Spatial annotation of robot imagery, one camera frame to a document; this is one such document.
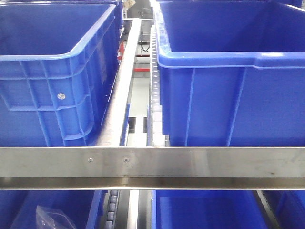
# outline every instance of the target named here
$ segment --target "clear plastic bag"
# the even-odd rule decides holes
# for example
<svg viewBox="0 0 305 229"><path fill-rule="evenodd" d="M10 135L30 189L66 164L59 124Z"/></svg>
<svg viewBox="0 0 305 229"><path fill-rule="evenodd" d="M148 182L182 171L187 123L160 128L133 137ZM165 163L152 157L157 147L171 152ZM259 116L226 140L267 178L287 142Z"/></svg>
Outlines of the clear plastic bag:
<svg viewBox="0 0 305 229"><path fill-rule="evenodd" d="M63 211L37 206L36 229L76 229L76 226Z"/></svg>
<svg viewBox="0 0 305 229"><path fill-rule="evenodd" d="M135 0L123 0L123 9L126 11L135 4Z"/></svg>

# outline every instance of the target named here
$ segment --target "floor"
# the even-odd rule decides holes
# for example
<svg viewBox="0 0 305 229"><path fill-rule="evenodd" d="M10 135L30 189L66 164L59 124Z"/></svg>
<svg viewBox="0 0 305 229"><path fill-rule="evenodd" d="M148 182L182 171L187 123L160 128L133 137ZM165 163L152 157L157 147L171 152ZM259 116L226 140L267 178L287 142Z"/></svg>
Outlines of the floor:
<svg viewBox="0 0 305 229"><path fill-rule="evenodd" d="M137 54L149 54L138 45ZM149 57L137 57L135 68L149 68ZM134 72L132 77L132 97L129 110L129 134L127 146L144 147L147 138L147 109L149 100L149 72Z"/></svg>

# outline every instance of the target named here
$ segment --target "conveyor frame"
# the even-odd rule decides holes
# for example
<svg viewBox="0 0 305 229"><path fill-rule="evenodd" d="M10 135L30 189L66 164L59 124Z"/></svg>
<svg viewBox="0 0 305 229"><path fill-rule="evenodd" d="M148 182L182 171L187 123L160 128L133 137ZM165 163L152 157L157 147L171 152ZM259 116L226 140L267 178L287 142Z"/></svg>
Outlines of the conveyor frame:
<svg viewBox="0 0 305 229"><path fill-rule="evenodd" d="M1 147L0 189L305 190L305 147L119 147L140 25L133 20L99 146Z"/></svg>

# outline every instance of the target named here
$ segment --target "metal beam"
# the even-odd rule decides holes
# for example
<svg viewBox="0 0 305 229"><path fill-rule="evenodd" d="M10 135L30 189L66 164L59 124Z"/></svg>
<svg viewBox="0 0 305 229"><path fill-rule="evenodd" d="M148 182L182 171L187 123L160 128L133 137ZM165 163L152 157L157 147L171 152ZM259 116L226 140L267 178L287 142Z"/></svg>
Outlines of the metal beam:
<svg viewBox="0 0 305 229"><path fill-rule="evenodd" d="M0 148L0 188L305 189L304 147Z"/></svg>

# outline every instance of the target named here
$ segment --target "black cable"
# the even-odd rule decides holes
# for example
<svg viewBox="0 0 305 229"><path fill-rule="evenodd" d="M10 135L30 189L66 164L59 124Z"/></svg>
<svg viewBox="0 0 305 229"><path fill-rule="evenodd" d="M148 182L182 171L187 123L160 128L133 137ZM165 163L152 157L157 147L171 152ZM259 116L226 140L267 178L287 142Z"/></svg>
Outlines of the black cable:
<svg viewBox="0 0 305 229"><path fill-rule="evenodd" d="M149 48L151 47L151 44L148 45L148 48L147 48L147 49L144 49L144 48L143 48L142 42L140 42L140 46L141 46L141 50L142 50L142 51L148 52Z"/></svg>

